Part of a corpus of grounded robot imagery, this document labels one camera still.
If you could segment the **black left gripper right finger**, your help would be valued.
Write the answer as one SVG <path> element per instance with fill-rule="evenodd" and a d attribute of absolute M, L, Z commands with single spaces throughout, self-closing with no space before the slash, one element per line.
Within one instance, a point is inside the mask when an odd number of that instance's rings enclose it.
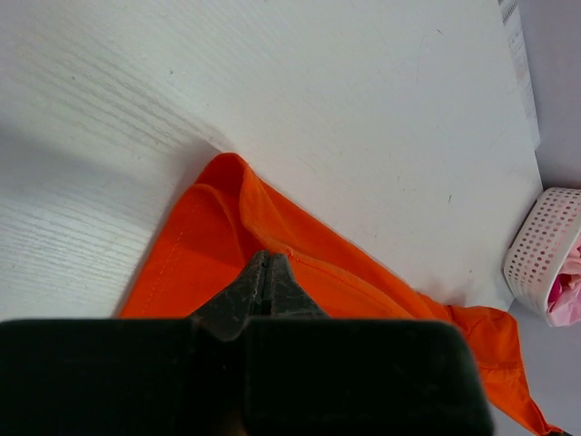
<path fill-rule="evenodd" d="M 471 350 L 446 322 L 331 319 L 274 254 L 244 329 L 250 435 L 491 435 Z"/>

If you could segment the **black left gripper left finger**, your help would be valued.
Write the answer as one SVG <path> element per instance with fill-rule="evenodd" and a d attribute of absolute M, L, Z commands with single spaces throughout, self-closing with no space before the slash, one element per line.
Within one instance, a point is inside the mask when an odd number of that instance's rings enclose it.
<path fill-rule="evenodd" d="M 4 435 L 243 435 L 244 347 L 270 257 L 193 314 L 1 325 Z"/>

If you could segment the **orange t shirt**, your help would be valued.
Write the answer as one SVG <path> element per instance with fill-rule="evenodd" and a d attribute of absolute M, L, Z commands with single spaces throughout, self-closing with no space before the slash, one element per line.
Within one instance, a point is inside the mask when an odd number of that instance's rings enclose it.
<path fill-rule="evenodd" d="M 258 251 L 283 253 L 302 289 L 334 317 L 454 324 L 489 400 L 537 435 L 558 433 L 534 402 L 516 320 L 414 291 L 266 184 L 237 154 L 213 158 L 174 205 L 122 308 L 124 318 L 182 317 L 228 285 Z"/>

